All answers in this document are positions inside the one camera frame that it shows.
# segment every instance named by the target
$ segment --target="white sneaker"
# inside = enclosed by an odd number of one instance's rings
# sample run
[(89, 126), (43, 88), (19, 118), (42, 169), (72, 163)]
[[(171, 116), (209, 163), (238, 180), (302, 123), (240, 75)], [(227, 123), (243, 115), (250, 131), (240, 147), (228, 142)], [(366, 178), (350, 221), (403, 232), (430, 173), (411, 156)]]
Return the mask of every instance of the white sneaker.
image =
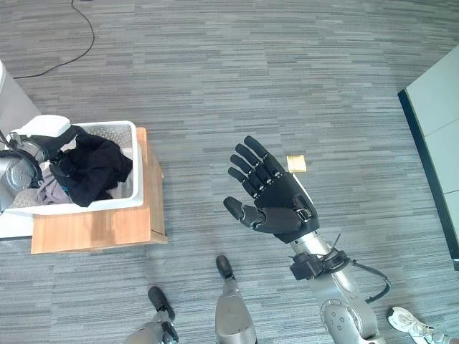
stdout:
[(433, 338), (435, 329), (420, 322), (404, 308), (393, 307), (389, 309), (387, 320), (395, 330), (409, 333), (417, 344), (438, 343)]

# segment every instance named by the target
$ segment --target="shoe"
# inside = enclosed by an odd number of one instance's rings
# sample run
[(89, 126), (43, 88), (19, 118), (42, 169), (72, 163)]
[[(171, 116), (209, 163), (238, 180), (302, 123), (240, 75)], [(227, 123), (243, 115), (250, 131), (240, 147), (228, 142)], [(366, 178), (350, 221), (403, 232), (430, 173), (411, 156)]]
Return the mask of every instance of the shoe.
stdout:
[(417, 344), (434, 344), (433, 334), (435, 329), (420, 322), (408, 310), (401, 307), (392, 307), (387, 312), (387, 320), (398, 331), (411, 335)]
[(220, 275), (226, 280), (228, 278), (234, 278), (230, 261), (223, 254), (218, 256), (215, 260)]
[(148, 291), (148, 298), (150, 299), (150, 302), (153, 304), (157, 312), (160, 310), (167, 310), (171, 322), (175, 320), (175, 312), (161, 289), (159, 289), (157, 286), (151, 287)]

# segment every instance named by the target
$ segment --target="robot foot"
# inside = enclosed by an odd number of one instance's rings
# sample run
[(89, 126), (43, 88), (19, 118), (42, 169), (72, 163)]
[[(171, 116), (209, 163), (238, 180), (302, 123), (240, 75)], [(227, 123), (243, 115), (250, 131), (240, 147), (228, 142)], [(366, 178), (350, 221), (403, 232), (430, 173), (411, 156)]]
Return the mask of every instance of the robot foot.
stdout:
[(215, 263), (217, 264), (220, 275), (224, 279), (235, 278), (232, 273), (230, 261), (223, 254), (217, 257)]
[(156, 311), (159, 312), (160, 310), (167, 310), (169, 314), (169, 318), (173, 322), (175, 319), (175, 312), (169, 304), (164, 293), (159, 289), (157, 286), (153, 286), (148, 291), (148, 298), (150, 299), (151, 303), (155, 307)]

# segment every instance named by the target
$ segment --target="robot leg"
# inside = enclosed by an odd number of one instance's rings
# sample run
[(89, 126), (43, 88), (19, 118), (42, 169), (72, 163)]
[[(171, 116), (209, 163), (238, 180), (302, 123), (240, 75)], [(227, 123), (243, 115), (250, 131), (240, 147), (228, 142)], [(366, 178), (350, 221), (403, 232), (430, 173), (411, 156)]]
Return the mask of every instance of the robot leg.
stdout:
[(179, 336), (172, 322), (175, 319), (174, 310), (170, 306), (161, 289), (152, 287), (148, 298), (157, 313), (151, 321), (126, 338), (124, 344), (176, 344)]
[(217, 344), (256, 344), (255, 327), (239, 292), (230, 262), (218, 256), (217, 266), (224, 278), (223, 294), (215, 312)]

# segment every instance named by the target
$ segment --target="robot finger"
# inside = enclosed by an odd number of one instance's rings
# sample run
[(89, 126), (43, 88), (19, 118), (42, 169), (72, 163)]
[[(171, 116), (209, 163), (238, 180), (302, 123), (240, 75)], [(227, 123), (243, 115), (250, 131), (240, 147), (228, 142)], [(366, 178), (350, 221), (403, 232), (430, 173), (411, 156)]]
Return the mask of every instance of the robot finger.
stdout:
[(244, 205), (232, 197), (227, 197), (223, 204), (236, 220), (241, 221), (247, 227), (254, 228), (266, 220), (263, 212), (254, 206)]
[(244, 172), (245, 174), (249, 174), (249, 173), (252, 173), (253, 170), (252, 168), (249, 166), (248, 163), (246, 163), (245, 161), (243, 161), (239, 156), (233, 154), (229, 160), (235, 164), (237, 167), (239, 167), (242, 172)]
[(268, 185), (269, 183), (271, 183), (273, 179), (273, 177), (270, 176), (270, 174), (268, 173), (268, 171), (262, 163), (255, 167), (255, 173), (264, 184)]
[(242, 211), (242, 202), (238, 201), (234, 197), (225, 198), (223, 205), (236, 220), (240, 220), (242, 217), (244, 217), (244, 212)]
[(261, 164), (261, 161), (258, 160), (256, 156), (253, 155), (253, 153), (248, 150), (247, 147), (244, 145), (241, 145), (240, 143), (236, 146), (236, 151), (245, 158), (249, 162), (250, 165), (257, 167), (258, 165)]
[(247, 179), (246, 176), (244, 176), (242, 173), (240, 173), (236, 168), (234, 167), (230, 167), (228, 168), (228, 174), (233, 177), (233, 178), (236, 178), (240, 183), (242, 183), (243, 181), (245, 181)]
[(236, 168), (230, 167), (228, 169), (228, 174), (231, 177), (236, 178), (240, 183), (243, 183), (247, 178), (249, 179), (249, 182), (257, 189), (257, 190), (263, 190), (265, 188), (265, 184), (258, 178), (256, 173), (249, 173), (248, 177), (246, 177), (244, 174), (239, 172)]
[(244, 139), (244, 143), (249, 146), (249, 148), (253, 149), (254, 152), (260, 157), (264, 158), (266, 154), (269, 152), (266, 150), (265, 147), (262, 146), (257, 140), (255, 140), (252, 136), (247, 136)]
[(284, 167), (282, 167), (279, 161), (269, 153), (263, 158), (263, 164), (273, 177), (277, 178), (285, 173)]
[[(260, 183), (260, 181), (259, 180), (257, 181), (257, 179), (254, 179), (254, 178), (250, 178), (250, 176), (255, 176), (254, 173), (251, 173), (249, 175), (249, 178), (247, 178), (242, 173), (240, 173), (236, 168), (230, 167), (228, 169), (228, 174), (231, 177), (236, 178), (242, 184), (242, 187), (244, 188), (244, 190), (246, 190), (246, 192), (249, 195), (251, 195), (251, 197), (255, 199), (259, 196), (258, 192), (260, 190), (260, 187), (258, 184)], [(256, 184), (253, 185), (250, 179), (254, 180)]]

